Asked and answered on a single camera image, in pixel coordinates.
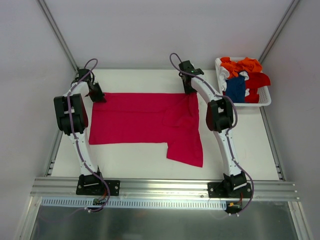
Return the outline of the right aluminium frame post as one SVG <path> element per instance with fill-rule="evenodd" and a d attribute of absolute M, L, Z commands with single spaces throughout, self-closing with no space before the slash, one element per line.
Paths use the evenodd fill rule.
<path fill-rule="evenodd" d="M 277 39 L 280 37 L 282 31 L 284 30 L 285 26 L 287 25 L 288 21 L 296 11 L 297 7 L 299 6 L 301 0 L 292 0 L 285 10 L 283 16 L 281 17 L 279 23 L 277 24 L 274 32 L 272 33 L 270 39 L 268 40 L 265 48 L 263 49 L 258 61 L 262 64 L 265 59 L 267 58 L 268 54 L 272 50 L 273 46 L 275 45 Z"/>

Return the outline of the aluminium frame post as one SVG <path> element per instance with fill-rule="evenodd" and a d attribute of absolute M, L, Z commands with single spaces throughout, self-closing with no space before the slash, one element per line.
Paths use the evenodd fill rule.
<path fill-rule="evenodd" d="M 60 31 L 60 28 L 53 16 L 53 14 L 51 13 L 51 10 L 49 9 L 49 6 L 47 5 L 45 0 L 36 0 L 39 8 L 41 9 L 45 19 L 47 20 L 54 36 L 56 37 L 60 47 L 62 48 L 67 60 L 69 61 L 71 67 L 76 71 L 78 69 L 78 65 L 70 51 L 70 48 L 62 34 L 62 32 Z"/>
<path fill-rule="evenodd" d="M 267 58 L 268 54 L 272 50 L 273 46 L 275 45 L 277 39 L 280 37 L 282 31 L 284 30 L 285 26 L 287 25 L 288 21 L 296 11 L 297 7 L 299 6 L 301 0 L 292 0 L 285 10 L 283 16 L 281 17 L 279 23 L 277 24 L 274 32 L 272 33 L 270 39 L 268 40 L 265 48 L 263 49 L 258 61 L 262 64 L 265 59 Z"/>

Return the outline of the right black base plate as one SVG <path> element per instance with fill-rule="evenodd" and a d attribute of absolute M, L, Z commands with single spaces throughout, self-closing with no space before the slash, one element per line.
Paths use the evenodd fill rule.
<path fill-rule="evenodd" d="M 230 186 L 227 186 L 223 182 L 208 182 L 207 191 L 209 198 L 246 198 L 249 199 L 252 196 L 252 187 L 250 183 L 238 189 L 231 190 Z"/>

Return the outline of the blue t shirt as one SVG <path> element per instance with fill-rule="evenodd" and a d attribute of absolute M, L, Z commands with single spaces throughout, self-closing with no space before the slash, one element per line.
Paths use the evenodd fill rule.
<path fill-rule="evenodd" d="M 245 77 L 239 75 L 226 81 L 226 90 L 223 94 L 233 103 L 245 103 L 246 83 Z"/>

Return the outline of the orange t shirt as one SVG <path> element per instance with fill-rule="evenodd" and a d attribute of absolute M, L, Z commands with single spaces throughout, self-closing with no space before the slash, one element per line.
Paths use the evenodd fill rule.
<path fill-rule="evenodd" d="M 236 78 L 240 72 L 260 73 L 263 70 L 262 65 L 257 59 L 245 57 L 244 59 L 233 61 L 230 57 L 220 58 L 220 66 L 229 72 L 228 79 Z"/>

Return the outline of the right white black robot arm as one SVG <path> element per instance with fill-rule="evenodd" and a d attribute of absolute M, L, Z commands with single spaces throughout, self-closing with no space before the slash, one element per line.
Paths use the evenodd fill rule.
<path fill-rule="evenodd" d="M 252 185 L 247 181 L 246 171 L 239 165 L 233 142 L 232 128 L 237 122 L 233 104 L 201 78 L 204 72 L 195 68 L 189 60 L 179 63 L 178 69 L 185 93 L 198 93 L 207 103 L 206 125 L 215 135 L 221 152 L 223 181 L 212 191 L 223 198 L 251 198 Z"/>

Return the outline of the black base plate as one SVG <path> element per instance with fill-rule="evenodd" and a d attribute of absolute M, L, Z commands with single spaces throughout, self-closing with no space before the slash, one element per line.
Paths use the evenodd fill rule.
<path fill-rule="evenodd" d="M 119 180 L 107 180 L 106 184 L 109 188 L 109 193 L 111 196 L 118 196 L 120 191 L 120 181 Z M 92 179 L 80 179 L 78 180 L 75 194 L 79 196 L 102 196 L 106 193 L 108 195 L 107 187 L 98 178 Z"/>
<path fill-rule="evenodd" d="M 231 190 L 230 186 L 227 186 L 223 182 L 208 182 L 207 191 L 209 198 L 246 198 L 249 199 L 252 196 L 252 187 L 250 183 L 238 189 Z"/>

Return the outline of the white plastic laundry basket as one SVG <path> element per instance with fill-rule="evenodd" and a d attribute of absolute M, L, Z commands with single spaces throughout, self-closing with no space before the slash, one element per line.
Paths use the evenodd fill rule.
<path fill-rule="evenodd" d="M 261 87 L 258 89 L 259 94 L 259 102 L 258 103 L 234 103 L 236 107 L 263 107 L 263 106 L 269 106 L 272 102 L 271 96 L 268 90 L 267 86 Z"/>

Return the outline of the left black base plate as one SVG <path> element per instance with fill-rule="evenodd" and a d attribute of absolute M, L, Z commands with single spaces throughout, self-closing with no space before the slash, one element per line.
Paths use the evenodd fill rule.
<path fill-rule="evenodd" d="M 120 191 L 120 181 L 119 180 L 107 180 L 106 184 L 109 188 L 109 193 L 111 196 L 118 196 Z M 98 178 L 92 179 L 80 179 L 78 180 L 75 194 L 79 196 L 102 196 L 106 193 L 108 195 L 107 187 Z"/>

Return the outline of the red t shirt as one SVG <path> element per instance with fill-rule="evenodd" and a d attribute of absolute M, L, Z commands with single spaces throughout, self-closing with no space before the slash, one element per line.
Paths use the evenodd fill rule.
<path fill-rule="evenodd" d="M 262 72 L 248 73 L 248 80 L 245 80 L 244 102 L 247 104 L 257 104 L 260 100 L 258 90 L 270 86 L 270 78 Z"/>

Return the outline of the crimson pink t shirt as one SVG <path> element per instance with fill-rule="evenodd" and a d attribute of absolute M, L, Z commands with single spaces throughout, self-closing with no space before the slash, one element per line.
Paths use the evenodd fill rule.
<path fill-rule="evenodd" d="M 167 144 L 170 160 L 204 162 L 196 93 L 105 93 L 93 104 L 90 145 Z"/>

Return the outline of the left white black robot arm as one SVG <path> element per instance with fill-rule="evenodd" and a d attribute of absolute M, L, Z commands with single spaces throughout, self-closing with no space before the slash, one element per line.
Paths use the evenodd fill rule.
<path fill-rule="evenodd" d="M 88 140 L 89 118 L 84 98 L 89 97 L 92 103 L 106 103 L 95 76 L 88 68 L 80 68 L 71 83 L 70 90 L 62 96 L 53 99 L 57 125 L 70 139 L 79 161 L 80 175 L 76 187 L 77 195 L 108 195 L 103 176 L 98 164 L 91 157 Z"/>

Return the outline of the left aluminium frame post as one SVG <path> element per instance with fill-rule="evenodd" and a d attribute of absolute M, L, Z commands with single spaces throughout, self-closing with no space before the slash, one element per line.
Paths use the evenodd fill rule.
<path fill-rule="evenodd" d="M 53 16 L 53 14 L 51 13 L 51 10 L 49 9 L 49 6 L 47 5 L 45 0 L 36 0 L 39 8 L 41 9 L 45 19 L 47 20 L 54 36 L 56 37 L 60 47 L 62 48 L 67 60 L 69 61 L 71 67 L 76 71 L 78 69 L 78 65 L 70 51 L 70 48 L 62 34 L 62 32 L 60 31 L 60 28 Z"/>

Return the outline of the aluminium mounting rail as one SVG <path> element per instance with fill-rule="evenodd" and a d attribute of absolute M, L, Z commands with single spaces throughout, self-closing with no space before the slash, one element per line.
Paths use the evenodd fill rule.
<path fill-rule="evenodd" d="M 120 178 L 119 198 L 208 200 L 209 180 L 130 179 Z M 75 197 L 77 177 L 37 177 L 30 191 L 38 197 Z M 290 181 L 263 181 L 254 183 L 254 201 L 299 202 L 297 186 Z"/>

